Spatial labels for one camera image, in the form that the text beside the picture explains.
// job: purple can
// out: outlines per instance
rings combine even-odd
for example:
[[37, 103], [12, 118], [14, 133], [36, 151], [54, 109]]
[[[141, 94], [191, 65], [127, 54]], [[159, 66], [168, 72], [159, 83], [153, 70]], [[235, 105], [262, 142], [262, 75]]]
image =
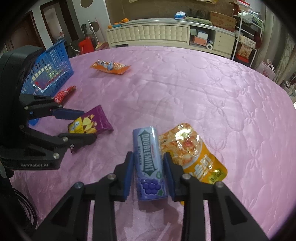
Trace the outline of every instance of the purple can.
[[167, 197], [163, 160], [154, 127], [133, 130], [133, 151], [138, 199], [155, 200]]

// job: yellow snack bag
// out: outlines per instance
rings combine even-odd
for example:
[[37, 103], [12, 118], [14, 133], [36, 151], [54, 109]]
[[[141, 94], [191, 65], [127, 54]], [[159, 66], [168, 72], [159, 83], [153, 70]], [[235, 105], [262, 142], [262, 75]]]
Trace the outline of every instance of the yellow snack bag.
[[73, 123], [68, 125], [69, 133], [84, 133], [82, 118], [79, 117]]
[[188, 123], [182, 123], [159, 136], [162, 153], [169, 152], [173, 162], [199, 181], [214, 184], [222, 181], [227, 169], [207, 149], [199, 134]]

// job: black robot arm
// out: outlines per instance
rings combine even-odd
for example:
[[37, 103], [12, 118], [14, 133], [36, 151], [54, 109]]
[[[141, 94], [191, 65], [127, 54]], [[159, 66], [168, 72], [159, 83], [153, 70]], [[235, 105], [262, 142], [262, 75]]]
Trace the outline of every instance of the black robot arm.
[[95, 134], [49, 136], [28, 127], [45, 116], [75, 120], [83, 111], [64, 109], [49, 96], [21, 94], [25, 78], [43, 49], [24, 46], [0, 59], [0, 159], [13, 170], [59, 169], [67, 149], [90, 145]]
[[[267, 241], [257, 222], [223, 182], [199, 182], [164, 155], [173, 201], [184, 201], [181, 241], [205, 241], [203, 200], [208, 200], [212, 241]], [[93, 241], [117, 241], [114, 201], [124, 202], [133, 178], [133, 153], [96, 183], [75, 183], [32, 235], [33, 241], [87, 241], [90, 201], [94, 200]]]

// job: cardboard box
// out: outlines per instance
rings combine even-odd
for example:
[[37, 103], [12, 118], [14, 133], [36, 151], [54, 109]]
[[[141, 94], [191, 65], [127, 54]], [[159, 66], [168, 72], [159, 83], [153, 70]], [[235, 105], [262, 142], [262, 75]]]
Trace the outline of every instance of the cardboard box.
[[236, 19], [218, 12], [210, 12], [210, 21], [214, 26], [231, 32], [235, 31]]
[[203, 46], [207, 45], [207, 40], [206, 39], [202, 39], [202, 38], [199, 38], [199, 37], [196, 37], [196, 36], [194, 36], [193, 42], [195, 44], [199, 44], [199, 45], [203, 45]]

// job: white cabinet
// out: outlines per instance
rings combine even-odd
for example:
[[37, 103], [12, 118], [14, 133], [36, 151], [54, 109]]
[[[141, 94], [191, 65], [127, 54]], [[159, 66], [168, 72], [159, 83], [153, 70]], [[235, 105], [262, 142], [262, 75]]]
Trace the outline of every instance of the white cabinet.
[[213, 50], [231, 53], [234, 45], [235, 37], [228, 34], [216, 32]]
[[172, 25], [143, 25], [119, 27], [107, 31], [110, 43], [119, 43], [132, 40], [173, 40], [187, 42], [187, 26]]
[[[213, 49], [193, 45], [190, 42], [190, 28], [205, 29], [214, 33]], [[228, 30], [197, 22], [175, 20], [173, 18], [151, 18], [132, 20], [121, 27], [106, 30], [109, 46], [150, 45], [181, 47], [204, 51], [226, 58], [231, 57], [234, 33]]]

